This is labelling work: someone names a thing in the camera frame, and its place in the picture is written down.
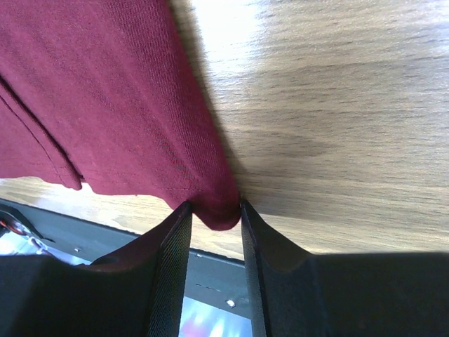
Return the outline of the maroon t shirt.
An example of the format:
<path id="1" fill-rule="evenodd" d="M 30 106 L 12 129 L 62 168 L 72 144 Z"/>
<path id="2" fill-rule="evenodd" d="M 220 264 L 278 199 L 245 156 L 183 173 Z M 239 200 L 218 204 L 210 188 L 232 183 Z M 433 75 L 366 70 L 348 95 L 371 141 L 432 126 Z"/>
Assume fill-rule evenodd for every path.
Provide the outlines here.
<path id="1" fill-rule="evenodd" d="M 1 2 L 1 177 L 241 216 L 166 1 Z"/>

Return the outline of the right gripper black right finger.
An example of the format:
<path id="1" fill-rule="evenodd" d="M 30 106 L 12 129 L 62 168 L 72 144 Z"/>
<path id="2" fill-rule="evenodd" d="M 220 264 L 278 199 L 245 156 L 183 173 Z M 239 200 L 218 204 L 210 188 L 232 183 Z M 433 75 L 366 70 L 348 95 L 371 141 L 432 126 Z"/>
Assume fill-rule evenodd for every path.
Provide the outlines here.
<path id="1" fill-rule="evenodd" d="M 244 201 L 254 336 L 447 336 L 448 254 L 314 255 Z"/>

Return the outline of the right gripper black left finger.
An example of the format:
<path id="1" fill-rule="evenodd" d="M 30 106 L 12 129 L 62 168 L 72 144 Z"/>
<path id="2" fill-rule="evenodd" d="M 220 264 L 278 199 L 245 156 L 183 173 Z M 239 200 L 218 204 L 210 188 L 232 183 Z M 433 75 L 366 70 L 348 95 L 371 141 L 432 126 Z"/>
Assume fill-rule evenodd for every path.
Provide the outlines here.
<path id="1" fill-rule="evenodd" d="M 192 207 L 90 265 L 45 255 L 1 257 L 2 336 L 176 336 Z"/>

